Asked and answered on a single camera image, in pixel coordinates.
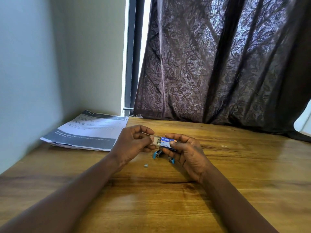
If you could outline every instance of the leaf pattern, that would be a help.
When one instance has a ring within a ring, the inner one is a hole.
[[[134,114],[267,126],[307,3],[153,0]]]

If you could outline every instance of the dark purple curtain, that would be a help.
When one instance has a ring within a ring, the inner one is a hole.
[[[134,114],[293,138],[311,98],[310,0],[153,0]]]

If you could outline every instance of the wooden table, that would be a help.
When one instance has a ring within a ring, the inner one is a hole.
[[[310,232],[311,144],[227,126],[130,118],[156,135],[200,140],[211,162],[280,232]],[[43,144],[0,175],[0,225],[107,153]],[[221,232],[204,190],[167,158],[141,153],[117,173],[74,232]]]

